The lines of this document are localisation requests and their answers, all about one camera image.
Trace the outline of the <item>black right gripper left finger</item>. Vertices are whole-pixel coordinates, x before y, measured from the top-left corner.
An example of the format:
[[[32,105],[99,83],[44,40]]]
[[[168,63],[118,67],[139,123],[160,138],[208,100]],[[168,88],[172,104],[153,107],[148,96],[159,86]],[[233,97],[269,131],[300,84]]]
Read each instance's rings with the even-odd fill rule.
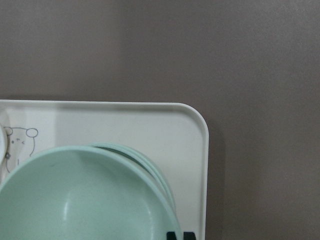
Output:
[[[179,240],[180,239],[180,235],[179,235],[179,233],[177,233],[175,231],[168,231],[166,233],[166,239],[167,240]]]

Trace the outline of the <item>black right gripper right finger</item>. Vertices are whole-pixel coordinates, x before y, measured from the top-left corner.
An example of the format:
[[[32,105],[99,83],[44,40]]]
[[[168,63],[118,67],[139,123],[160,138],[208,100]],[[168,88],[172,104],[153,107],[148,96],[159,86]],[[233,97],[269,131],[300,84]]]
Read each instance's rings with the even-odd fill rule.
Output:
[[[183,240],[196,240],[196,234],[192,231],[184,231]]]

